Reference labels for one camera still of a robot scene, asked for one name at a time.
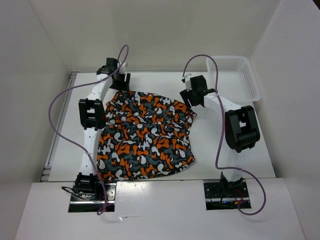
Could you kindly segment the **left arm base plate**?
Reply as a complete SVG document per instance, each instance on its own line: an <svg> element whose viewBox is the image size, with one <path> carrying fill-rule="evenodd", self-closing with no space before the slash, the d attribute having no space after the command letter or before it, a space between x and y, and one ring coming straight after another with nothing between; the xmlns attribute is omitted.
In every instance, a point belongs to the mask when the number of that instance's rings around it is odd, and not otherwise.
<svg viewBox="0 0 320 240"><path fill-rule="evenodd" d="M105 204L105 196L101 184L97 184L97 193L92 190L77 190L75 186L66 187L62 189L70 193L70 201L68 212L69 213L89 213L97 212ZM104 184L106 195L107 195L107 206L104 212L115 211L115 200L116 200L116 183L105 183Z"/></svg>

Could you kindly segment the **white plastic basket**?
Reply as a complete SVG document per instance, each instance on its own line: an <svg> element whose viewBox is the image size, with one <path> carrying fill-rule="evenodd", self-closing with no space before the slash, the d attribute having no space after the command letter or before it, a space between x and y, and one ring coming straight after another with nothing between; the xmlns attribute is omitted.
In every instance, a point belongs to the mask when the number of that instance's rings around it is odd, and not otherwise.
<svg viewBox="0 0 320 240"><path fill-rule="evenodd" d="M214 88L235 103L253 103L261 93L249 60L244 56L222 55L206 59L208 78Z"/></svg>

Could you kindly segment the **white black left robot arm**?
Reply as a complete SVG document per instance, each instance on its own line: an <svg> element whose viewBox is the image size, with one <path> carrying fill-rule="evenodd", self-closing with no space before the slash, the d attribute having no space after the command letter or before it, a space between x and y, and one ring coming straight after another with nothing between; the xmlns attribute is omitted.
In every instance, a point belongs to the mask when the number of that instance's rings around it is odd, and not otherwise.
<svg viewBox="0 0 320 240"><path fill-rule="evenodd" d="M78 102L85 150L74 188L77 193L83 194L89 200L103 196L103 188L94 170L97 166L99 137L107 123L103 100L109 89L129 90L131 75L126 73L127 65L125 61L107 58L106 64L96 72L96 82L89 95Z"/></svg>

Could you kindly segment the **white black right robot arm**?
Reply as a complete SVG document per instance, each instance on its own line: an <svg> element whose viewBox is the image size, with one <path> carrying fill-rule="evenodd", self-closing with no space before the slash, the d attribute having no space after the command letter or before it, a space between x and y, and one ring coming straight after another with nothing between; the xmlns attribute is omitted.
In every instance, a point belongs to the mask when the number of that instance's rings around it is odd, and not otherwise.
<svg viewBox="0 0 320 240"><path fill-rule="evenodd" d="M250 105L234 103L220 96L215 89L208 88L203 75L187 74L181 81L185 90L180 95L188 108L201 105L222 117L222 137L215 161L219 161L223 143L226 143L227 166L218 166L217 163L215 166L221 170L219 191L223 197L230 197L243 183L245 158L261 137L255 110Z"/></svg>

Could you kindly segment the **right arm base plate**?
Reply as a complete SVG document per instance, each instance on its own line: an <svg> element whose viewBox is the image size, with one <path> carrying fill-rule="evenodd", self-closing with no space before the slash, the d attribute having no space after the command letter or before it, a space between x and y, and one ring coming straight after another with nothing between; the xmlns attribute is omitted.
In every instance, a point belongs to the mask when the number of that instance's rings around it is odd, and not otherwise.
<svg viewBox="0 0 320 240"><path fill-rule="evenodd" d="M245 181L240 186L231 190L223 190L218 179L204 180L204 197L207 211L251 209L250 196Z"/></svg>

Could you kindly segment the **orange camouflage shorts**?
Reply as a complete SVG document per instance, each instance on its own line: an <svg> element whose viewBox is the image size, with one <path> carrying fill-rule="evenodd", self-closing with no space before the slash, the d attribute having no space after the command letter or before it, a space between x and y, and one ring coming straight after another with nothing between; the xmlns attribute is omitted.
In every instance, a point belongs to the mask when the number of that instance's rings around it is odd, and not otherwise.
<svg viewBox="0 0 320 240"><path fill-rule="evenodd" d="M118 91L106 103L97 148L98 175L106 183L166 177L196 160L189 135L197 114L155 93Z"/></svg>

